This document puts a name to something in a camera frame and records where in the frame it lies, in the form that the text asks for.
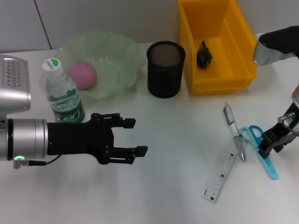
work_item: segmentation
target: bottle cap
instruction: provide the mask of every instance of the bottle cap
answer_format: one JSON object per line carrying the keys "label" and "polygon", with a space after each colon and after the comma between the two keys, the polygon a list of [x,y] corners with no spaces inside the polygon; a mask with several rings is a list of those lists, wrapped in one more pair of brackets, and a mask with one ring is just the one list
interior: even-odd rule
{"label": "bottle cap", "polygon": [[43,72],[49,77],[59,77],[64,69],[57,58],[49,58],[43,62]]}

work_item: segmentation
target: yellow plastic bin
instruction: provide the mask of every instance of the yellow plastic bin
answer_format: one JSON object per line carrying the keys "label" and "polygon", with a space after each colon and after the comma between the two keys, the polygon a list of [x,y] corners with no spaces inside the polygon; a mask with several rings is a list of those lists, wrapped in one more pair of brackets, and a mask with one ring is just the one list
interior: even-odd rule
{"label": "yellow plastic bin", "polygon": [[[250,85],[256,39],[236,0],[178,0],[179,43],[186,51],[184,73],[193,93],[228,93]],[[213,58],[197,68],[196,53],[206,42]]]}

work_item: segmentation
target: scissors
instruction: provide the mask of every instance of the scissors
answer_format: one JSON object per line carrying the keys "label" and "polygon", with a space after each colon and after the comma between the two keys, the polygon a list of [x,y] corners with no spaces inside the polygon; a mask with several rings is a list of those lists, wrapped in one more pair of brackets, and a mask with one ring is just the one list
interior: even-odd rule
{"label": "scissors", "polygon": [[[260,132],[261,136],[257,137],[255,135],[255,133],[253,132],[253,129],[258,130]],[[246,138],[242,134],[244,131],[248,134],[249,138]],[[242,138],[245,142],[248,142],[252,145],[252,147],[256,151],[256,154],[257,154],[259,160],[261,161],[261,163],[264,166],[265,170],[269,174],[270,178],[273,179],[273,180],[278,179],[278,173],[277,173],[276,169],[274,168],[274,165],[272,164],[270,157],[267,157],[266,159],[263,159],[262,156],[258,153],[258,146],[259,146],[259,144],[261,143],[261,140],[262,140],[263,130],[259,126],[251,125],[249,127],[240,128],[239,129],[239,134],[242,135]]]}

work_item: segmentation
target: silver pen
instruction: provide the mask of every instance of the silver pen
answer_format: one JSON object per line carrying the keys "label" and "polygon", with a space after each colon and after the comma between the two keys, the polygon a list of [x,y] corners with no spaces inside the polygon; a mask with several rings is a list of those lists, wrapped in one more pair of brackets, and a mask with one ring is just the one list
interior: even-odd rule
{"label": "silver pen", "polygon": [[235,146],[239,152],[239,157],[242,161],[246,161],[246,154],[243,148],[243,140],[242,137],[239,135],[239,130],[237,127],[237,123],[235,122],[234,115],[230,106],[227,102],[225,102],[225,107],[223,109],[226,120],[228,121],[228,125],[230,126],[230,130],[232,131]]}

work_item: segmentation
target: ruler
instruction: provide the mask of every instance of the ruler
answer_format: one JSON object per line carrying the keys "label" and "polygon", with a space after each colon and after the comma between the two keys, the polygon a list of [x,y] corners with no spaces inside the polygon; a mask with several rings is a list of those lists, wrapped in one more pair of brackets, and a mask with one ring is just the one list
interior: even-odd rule
{"label": "ruler", "polygon": [[235,146],[234,140],[232,139],[228,142],[228,144],[226,144],[225,149],[221,153],[215,169],[206,182],[206,186],[201,195],[202,197],[213,203],[217,202],[224,183],[227,180],[237,157],[238,150]]}

